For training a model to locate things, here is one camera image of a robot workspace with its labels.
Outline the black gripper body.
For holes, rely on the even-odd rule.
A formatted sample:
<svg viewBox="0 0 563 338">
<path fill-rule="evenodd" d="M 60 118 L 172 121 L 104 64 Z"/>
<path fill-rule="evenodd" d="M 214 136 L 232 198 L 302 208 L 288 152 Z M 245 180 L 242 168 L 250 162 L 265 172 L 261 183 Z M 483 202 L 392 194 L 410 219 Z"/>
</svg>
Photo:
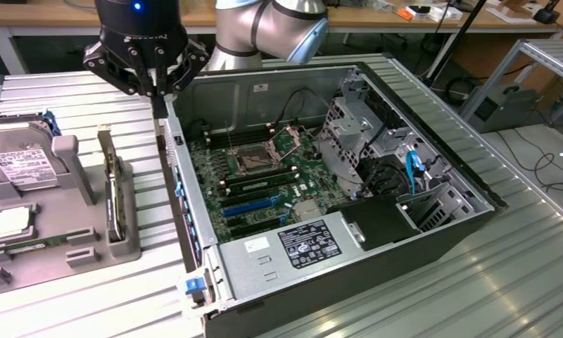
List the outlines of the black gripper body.
<svg viewBox="0 0 563 338">
<path fill-rule="evenodd" d="M 177 1 L 97 1 L 96 9 L 100 42 L 121 64 L 132 66 L 130 48 L 146 67 L 176 63 L 188 45 Z"/>
</svg>

